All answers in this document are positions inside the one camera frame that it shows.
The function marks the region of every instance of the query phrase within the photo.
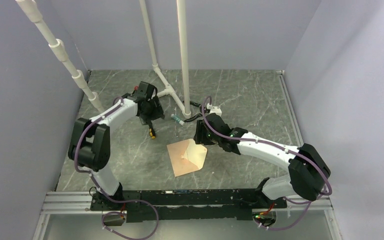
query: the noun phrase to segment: white wall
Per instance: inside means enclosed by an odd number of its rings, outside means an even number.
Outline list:
[[[346,240],[384,239],[384,0],[323,0],[286,68]]]
[[[191,69],[286,68],[321,0],[188,0]],[[150,69],[137,0],[52,0],[89,69]],[[176,1],[148,0],[157,59],[180,69]]]
[[[45,21],[84,71],[49,1]],[[32,239],[67,153],[82,93],[15,0],[0,1],[0,240]]]

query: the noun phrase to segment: brown envelope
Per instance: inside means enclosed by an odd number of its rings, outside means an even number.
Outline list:
[[[204,166],[207,148],[195,144],[193,139],[168,144],[167,149],[175,177],[198,171]]]

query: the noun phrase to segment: white pole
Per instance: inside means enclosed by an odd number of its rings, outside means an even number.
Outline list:
[[[163,91],[160,91],[157,94],[157,96],[162,97],[165,95],[170,95],[174,99],[174,101],[176,102],[178,107],[180,108],[183,116],[188,119],[191,117],[191,111],[189,108],[190,107],[189,104],[187,104],[187,109],[188,109],[189,114],[186,114],[184,104],[182,103],[180,98],[177,96],[176,91],[170,85],[170,83],[167,81],[166,77],[164,77],[163,73],[161,72],[161,69],[158,67],[157,55],[155,53],[155,47],[154,47],[154,41],[153,41],[152,32],[151,32],[150,19],[148,17],[147,5],[145,3],[145,0],[139,0],[139,3],[140,3],[140,10],[142,12],[142,17],[143,17],[143,23],[145,25],[146,37],[148,38],[149,50],[151,52],[152,68],[153,68],[154,72],[158,75],[158,77],[161,79],[162,83],[165,86],[165,89]],[[187,92],[188,92],[187,102],[189,102],[189,85],[187,87]]]
[[[98,94],[88,87],[88,83],[83,76],[83,72],[78,70],[69,59],[69,56],[64,48],[62,40],[55,38],[54,34],[49,29],[48,25],[44,22],[43,16],[39,11],[36,2],[34,0],[15,0],[23,12],[27,15],[28,19],[34,23],[42,33],[43,37],[48,42],[48,45],[56,58],[64,64],[65,68],[71,74],[74,82],[77,86],[83,90],[92,105],[100,112],[103,113],[105,109],[102,107],[101,101],[98,98]]]
[[[189,68],[188,68],[188,38],[186,35],[186,5],[185,0],[177,1],[177,19],[179,26],[180,39],[180,58],[181,58],[181,73],[183,78],[184,92],[184,116],[191,117],[191,105],[189,96]]]

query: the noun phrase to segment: gray wall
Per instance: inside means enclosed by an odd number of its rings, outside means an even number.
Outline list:
[[[83,71],[49,1],[49,27]],[[0,1],[0,240],[33,237],[45,194],[55,187],[81,91],[14,0]]]
[[[286,68],[345,240],[384,239],[384,0],[323,0]]]
[[[176,1],[148,0],[157,59],[180,69]],[[150,69],[137,0],[52,0],[89,69]],[[320,0],[188,0],[190,69],[286,68]]]

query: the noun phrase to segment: gray marble surface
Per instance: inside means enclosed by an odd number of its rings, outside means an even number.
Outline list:
[[[165,70],[163,74],[183,98],[181,70]],[[130,93],[140,81],[164,85],[151,70],[94,70],[89,86],[99,93],[105,108],[114,97]],[[220,106],[223,120],[258,136],[287,145],[296,145],[287,104],[274,70],[190,70],[190,99],[202,102],[211,95],[213,105]],[[279,167],[261,159],[224,152],[216,145],[207,146],[204,167],[193,173],[175,177],[167,144],[193,138],[196,122],[184,126],[170,114],[182,117],[174,100],[163,96],[161,105],[166,118],[153,122],[157,134],[150,139],[148,126],[132,118],[111,137],[109,164],[125,190],[225,189],[255,188],[266,177],[286,174]],[[192,114],[198,109],[191,106]],[[83,98],[78,117],[90,118],[98,111]],[[77,173],[72,160],[65,159],[57,191],[85,191],[93,183],[87,174]]]

